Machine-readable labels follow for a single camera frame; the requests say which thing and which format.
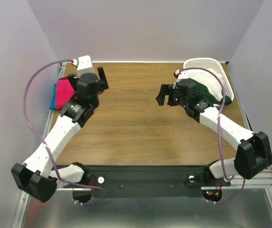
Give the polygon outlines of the pink t-shirt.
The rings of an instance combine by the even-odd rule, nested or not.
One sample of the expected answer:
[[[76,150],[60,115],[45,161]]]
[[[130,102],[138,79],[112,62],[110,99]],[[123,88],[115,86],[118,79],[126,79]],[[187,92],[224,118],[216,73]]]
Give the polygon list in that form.
[[[56,83],[55,107],[60,110],[74,94],[74,89],[68,79],[58,80]]]

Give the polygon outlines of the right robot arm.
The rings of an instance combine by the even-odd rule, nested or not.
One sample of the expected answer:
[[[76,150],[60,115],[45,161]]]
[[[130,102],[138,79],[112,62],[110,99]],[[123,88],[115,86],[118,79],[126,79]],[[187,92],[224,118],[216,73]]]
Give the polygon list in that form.
[[[272,151],[267,134],[254,133],[223,114],[212,103],[205,100],[197,91],[192,79],[182,79],[175,84],[162,84],[156,101],[159,106],[181,106],[186,114],[198,123],[207,126],[225,139],[235,150],[231,159],[221,158],[208,166],[203,173],[203,181],[214,185],[220,178],[240,175],[250,180],[272,165]]]

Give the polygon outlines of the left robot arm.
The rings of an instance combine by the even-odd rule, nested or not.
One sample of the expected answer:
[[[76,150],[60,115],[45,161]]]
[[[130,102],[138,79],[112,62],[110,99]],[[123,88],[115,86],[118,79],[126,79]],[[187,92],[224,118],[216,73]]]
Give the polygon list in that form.
[[[96,189],[89,167],[74,162],[58,168],[56,159],[72,137],[85,125],[99,106],[99,94],[108,89],[104,69],[98,73],[70,74],[74,94],[60,112],[53,128],[41,144],[22,164],[14,164],[11,173],[17,187],[40,202],[48,201],[57,189],[66,185]]]

